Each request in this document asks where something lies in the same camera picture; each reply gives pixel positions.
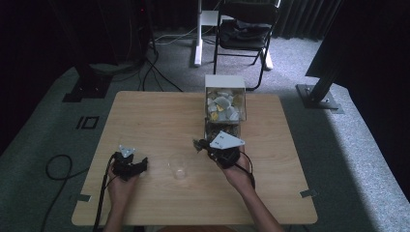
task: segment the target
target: glass cup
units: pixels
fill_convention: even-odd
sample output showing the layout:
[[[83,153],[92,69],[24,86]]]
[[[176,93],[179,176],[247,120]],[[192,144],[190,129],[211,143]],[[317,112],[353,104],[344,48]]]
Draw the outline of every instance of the glass cup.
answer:
[[[176,180],[184,180],[188,175],[188,157],[180,154],[168,159],[168,166]]]

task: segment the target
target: metal bracket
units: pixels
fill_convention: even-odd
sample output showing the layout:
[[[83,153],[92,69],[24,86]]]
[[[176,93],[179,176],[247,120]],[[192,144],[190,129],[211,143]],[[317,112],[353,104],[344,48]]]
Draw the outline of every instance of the metal bracket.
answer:
[[[210,146],[217,149],[228,149],[245,145],[245,141],[230,135],[227,132],[220,131],[218,136],[211,142]]]
[[[311,197],[317,196],[319,193],[317,193],[315,189],[308,189],[308,190],[301,191],[300,194],[302,198],[305,198],[308,196],[311,196]]]
[[[320,102],[314,102],[310,99],[310,92],[314,85],[298,84],[296,89],[298,90],[299,96],[304,102],[306,108],[318,108],[318,109],[330,109],[334,114],[344,114],[343,109],[339,103],[336,103],[331,92],[328,92]]]
[[[121,154],[123,155],[124,158],[129,157],[130,155],[132,155],[133,152],[135,152],[135,148],[124,147],[121,144],[119,147],[120,147]]]
[[[83,202],[90,202],[91,201],[91,195],[76,194],[76,195],[73,195],[73,198],[76,201],[83,201]]]

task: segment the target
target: cable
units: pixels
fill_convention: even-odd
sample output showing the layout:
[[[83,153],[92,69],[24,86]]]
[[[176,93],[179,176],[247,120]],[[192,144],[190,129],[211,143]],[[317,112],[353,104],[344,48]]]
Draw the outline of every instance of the cable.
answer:
[[[174,42],[176,42],[176,41],[178,41],[178,40],[181,40],[181,39],[183,39],[183,38],[187,38],[187,36],[190,36],[190,37],[188,37],[187,39],[195,39],[195,38],[197,38],[196,37],[196,35],[192,35],[191,34],[191,32],[193,31],[193,30],[195,30],[197,27],[194,27],[193,29],[191,29],[189,32],[187,32],[186,34],[183,34],[183,35],[163,35],[163,36],[160,36],[160,37],[158,37],[158,38],[156,38],[155,39],[155,41],[158,41],[158,40],[160,40],[160,39],[162,39],[162,38],[175,38],[173,41],[170,41],[170,42],[168,42],[168,43],[156,43],[157,45],[168,45],[168,44],[172,44],[172,43],[174,43]],[[204,32],[204,33],[202,33],[201,35],[202,36],[205,36],[208,32],[210,32],[212,29],[213,29],[214,27],[211,27],[208,31],[206,31],[206,32]]]
[[[247,171],[243,166],[239,165],[238,163],[235,163],[234,165],[248,174],[248,177],[250,178],[250,182],[251,182],[253,188],[255,189],[255,178],[253,177],[252,161],[250,161],[250,157],[246,153],[241,152],[241,151],[239,151],[239,152],[241,154],[244,154],[248,158],[249,163],[250,163],[250,171]]]
[[[154,75],[154,79],[157,82],[158,86],[160,86],[161,91],[163,91],[162,86],[161,86],[160,82],[158,81],[157,75],[155,74],[155,72],[153,72],[153,75]]]
[[[128,79],[132,78],[133,76],[139,74],[140,72],[141,72],[141,70],[138,70],[136,72],[131,73],[129,76],[123,77],[122,79],[113,79],[113,80],[111,80],[111,82],[121,82],[121,81],[124,81],[124,80],[128,80]]]
[[[105,71],[105,70],[100,70],[97,68],[93,68],[94,73],[96,74],[102,74],[102,75],[117,75],[117,74],[124,74],[124,73],[133,73],[135,71],[139,71],[143,65],[143,59],[138,60],[136,62],[133,62],[129,66],[126,66],[124,68],[118,68],[116,70],[112,71]]]
[[[129,46],[129,51],[127,52],[127,57],[126,57],[126,62],[130,58],[131,50],[132,50],[132,23],[131,19],[129,20],[130,23],[130,46]]]
[[[108,183],[105,185],[105,188],[108,188],[109,184],[118,176],[114,176],[114,178],[112,178],[111,180],[108,181]]]
[[[153,63],[151,63],[150,60],[147,59],[147,61],[148,61],[148,63],[151,64],[151,67],[154,68],[154,69],[162,76],[162,78],[164,78],[168,83],[170,83],[170,84],[173,85],[175,88],[177,88],[180,92],[184,92],[184,91],[183,91],[182,89],[180,89],[176,84],[174,84],[172,81],[170,81],[169,79],[167,79],[167,78],[157,69],[157,67],[155,67],[155,65],[154,65]]]
[[[70,162],[69,170],[68,170],[68,172],[67,172],[67,174],[66,174],[65,177],[61,177],[61,178],[53,177],[53,176],[49,173],[49,171],[48,171],[48,168],[49,168],[50,164],[51,164],[55,159],[57,159],[57,158],[66,158],[66,159],[68,159],[69,162]],[[56,196],[55,196],[54,199],[52,200],[50,206],[49,206],[48,209],[47,209],[47,212],[45,213],[41,231],[44,231],[46,222],[47,222],[47,220],[48,220],[48,216],[49,216],[49,214],[50,214],[50,212],[51,212],[51,210],[52,210],[52,208],[53,208],[55,202],[57,201],[58,197],[60,196],[61,192],[63,191],[63,188],[64,188],[64,186],[66,185],[67,181],[68,181],[69,179],[71,179],[71,178],[73,178],[73,177],[76,177],[76,176],[78,176],[78,175],[80,175],[80,174],[82,174],[82,173],[84,173],[84,172],[87,172],[87,171],[89,170],[89,168],[85,168],[84,170],[79,171],[79,172],[77,172],[77,173],[71,175],[71,174],[72,174],[72,168],[73,168],[73,160],[72,160],[71,157],[69,157],[69,156],[67,156],[67,155],[57,155],[57,156],[54,156],[54,157],[52,157],[51,159],[48,160],[48,162],[47,162],[47,164],[46,164],[46,166],[45,166],[45,174],[47,175],[47,177],[48,177],[49,179],[53,180],[53,181],[63,181],[63,185],[62,185],[62,186],[60,187],[60,189],[58,190],[58,193],[56,194]]]
[[[109,183],[111,183],[111,181],[114,180],[114,179],[112,179],[110,182],[108,182],[107,185],[105,184],[105,183],[106,183],[106,179],[108,178],[108,169],[109,169],[109,166],[111,165],[111,162],[112,162],[113,159],[114,159],[114,155],[112,155],[112,156],[109,158],[108,164],[106,165],[105,174],[103,175],[103,178],[102,178],[102,188],[101,188],[101,190],[100,190],[99,208],[98,208],[98,210],[97,210],[96,220],[95,220],[95,222],[94,222],[94,227],[93,227],[93,231],[94,231],[94,232],[97,232],[97,230],[98,230],[98,228],[99,228],[100,217],[101,217],[102,208],[103,208],[103,196],[104,196],[104,194],[105,194],[105,189],[106,189],[106,187],[109,185]]]
[[[141,76],[140,76],[141,72],[138,72],[138,86],[136,87],[136,90],[139,91],[142,85],[142,80],[141,80]]]
[[[154,64],[155,64],[155,63],[157,63],[160,55],[158,54],[158,52],[156,50],[154,51],[154,53],[156,55],[156,58],[155,58],[155,61],[154,61]],[[151,71],[152,68],[154,68],[153,63],[150,62],[150,64],[151,64],[151,67],[148,69],[148,71],[145,73],[144,77],[142,78],[142,91],[145,91],[145,81],[147,80],[148,73]]]

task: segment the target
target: wooden table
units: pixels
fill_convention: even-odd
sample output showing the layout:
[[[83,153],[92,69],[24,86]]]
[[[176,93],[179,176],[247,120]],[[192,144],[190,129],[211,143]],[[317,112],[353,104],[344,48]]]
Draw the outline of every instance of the wooden table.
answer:
[[[282,224],[315,223],[317,215],[280,100],[247,94],[247,120],[241,138],[253,163],[256,191]],[[203,93],[120,92],[112,105],[100,143],[73,213],[76,225],[94,224],[103,173],[118,145],[135,147],[134,162],[148,157],[125,224],[252,224],[239,193],[231,187],[205,151],[196,153],[193,139],[204,136]],[[190,158],[185,180],[175,180],[168,158]],[[101,224],[109,212],[105,193]]]

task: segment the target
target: black wire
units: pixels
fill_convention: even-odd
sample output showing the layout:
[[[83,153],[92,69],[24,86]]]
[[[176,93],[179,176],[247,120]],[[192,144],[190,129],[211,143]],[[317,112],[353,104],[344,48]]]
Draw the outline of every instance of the black wire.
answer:
[[[124,68],[119,68],[113,71],[104,71],[104,70],[99,70],[97,68],[93,68],[93,71],[96,74],[102,74],[102,75],[117,75],[117,74],[125,74],[125,73],[134,73],[134,72],[138,72],[141,69],[142,65],[143,65],[142,60],[138,60],[138,61],[132,62],[132,64],[130,64],[129,66],[126,66]]]
[[[109,180],[108,183],[105,185],[104,189],[108,188],[109,184],[110,184],[115,178],[117,178],[117,177],[119,177],[119,176],[114,176],[114,178],[112,178],[111,180]]]
[[[156,50],[154,51],[154,53],[156,55],[154,64],[156,64],[159,57],[160,57],[160,55],[158,54],[158,52]],[[142,91],[145,91],[145,81],[147,80],[148,73],[151,71],[152,68],[154,68],[153,63],[151,63],[150,61],[149,61],[149,63],[151,64],[151,67],[148,69],[148,71],[145,73],[144,77],[142,78]]]
[[[124,81],[124,80],[128,80],[128,79],[132,78],[133,76],[139,74],[139,72],[140,72],[140,70],[138,70],[136,72],[133,72],[129,76],[123,77],[122,79],[112,79],[111,82],[121,82],[121,81]]]
[[[153,75],[154,75],[154,79],[157,82],[158,86],[160,86],[161,91],[163,91],[162,86],[161,86],[160,82],[158,81],[157,75],[155,74],[155,72],[153,72]]]
[[[248,177],[250,178],[250,182],[251,182],[253,188],[255,189],[255,178],[253,177],[253,165],[252,165],[252,161],[250,160],[250,157],[249,157],[246,153],[241,152],[241,151],[239,151],[239,152],[240,152],[241,154],[244,154],[244,155],[248,158],[249,163],[250,163],[250,171],[247,171],[244,167],[242,167],[242,166],[239,165],[238,163],[235,163],[234,165],[248,174]]]
[[[68,159],[69,162],[70,162],[69,170],[68,170],[68,172],[67,172],[67,174],[66,174],[65,177],[53,177],[53,176],[49,173],[49,171],[48,171],[48,168],[49,168],[50,164],[51,164],[55,159],[57,159],[57,158],[66,158],[66,159]],[[77,173],[71,175],[71,174],[72,174],[72,168],[73,168],[73,160],[72,160],[72,158],[71,158],[70,156],[64,155],[64,154],[63,154],[63,155],[57,155],[57,156],[52,157],[51,159],[48,160],[48,162],[47,162],[47,164],[46,164],[46,166],[45,166],[45,174],[47,175],[47,177],[48,177],[49,179],[53,180],[53,181],[63,181],[63,185],[62,185],[62,186],[60,187],[60,189],[58,190],[58,193],[55,195],[54,199],[52,200],[50,206],[49,206],[48,209],[47,209],[47,212],[45,213],[41,231],[44,231],[44,229],[45,229],[45,224],[46,224],[46,222],[47,222],[47,220],[48,220],[48,216],[49,216],[49,214],[51,213],[51,210],[52,210],[52,208],[53,208],[55,202],[57,201],[58,197],[60,196],[61,192],[63,191],[63,188],[64,188],[64,186],[66,185],[67,181],[68,181],[69,179],[73,178],[73,177],[76,177],[76,176],[78,176],[78,175],[84,173],[84,172],[87,172],[88,169],[89,169],[89,168],[85,168],[84,170],[79,171],[79,172],[77,172]]]
[[[166,81],[168,81],[168,83],[170,83],[171,85],[173,85],[175,88],[177,88],[180,92],[184,92],[182,89],[180,89],[176,84],[174,84],[172,81],[170,81],[169,79],[167,79],[158,69],[157,67],[155,67],[155,63],[151,63],[150,60],[147,59],[147,61],[151,64],[151,67],[154,68],[161,76],[162,78],[164,78]]]
[[[137,78],[138,78],[138,86],[136,87],[136,90],[139,91],[142,85],[142,80],[141,80],[141,72],[138,73]]]
[[[94,221],[94,227],[93,227],[94,232],[97,232],[97,230],[99,228],[100,217],[101,217],[102,208],[103,208],[103,196],[105,194],[105,188],[108,186],[108,185],[105,185],[106,179],[108,177],[108,168],[111,165],[111,162],[112,162],[113,159],[114,159],[114,155],[112,155],[111,158],[109,159],[108,164],[106,165],[105,174],[103,175],[102,187],[101,187],[101,190],[100,190],[99,208],[97,210],[96,220]]]

